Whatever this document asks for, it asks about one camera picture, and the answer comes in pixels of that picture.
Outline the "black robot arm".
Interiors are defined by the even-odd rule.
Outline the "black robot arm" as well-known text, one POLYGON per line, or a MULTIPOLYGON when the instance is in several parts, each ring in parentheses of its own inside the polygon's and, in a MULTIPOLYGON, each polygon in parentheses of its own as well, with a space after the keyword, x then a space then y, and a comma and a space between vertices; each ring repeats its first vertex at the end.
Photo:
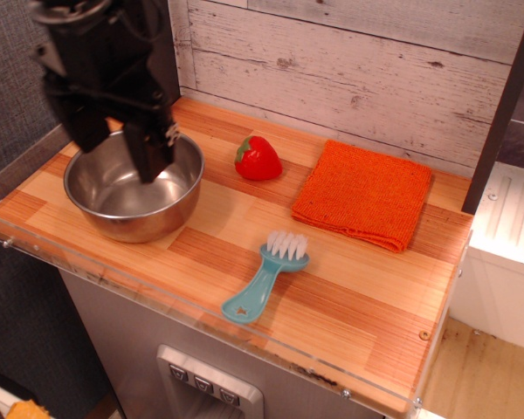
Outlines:
POLYGON ((82 152, 121 122, 141 181, 151 183, 174 160, 178 136, 170 100, 150 68, 163 14, 143 1, 30 1, 31 18, 49 40, 34 58, 44 68, 52 111, 82 152))

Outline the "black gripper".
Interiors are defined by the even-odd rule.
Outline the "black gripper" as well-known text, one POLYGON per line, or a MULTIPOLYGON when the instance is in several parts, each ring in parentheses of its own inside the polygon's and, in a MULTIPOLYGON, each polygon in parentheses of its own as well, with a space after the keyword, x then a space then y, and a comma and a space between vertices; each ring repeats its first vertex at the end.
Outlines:
POLYGON ((49 40, 36 47, 43 89, 66 133, 84 153, 123 124, 132 163, 151 183, 175 159, 179 138, 165 93, 148 68, 153 51, 140 1, 31 1, 49 40))

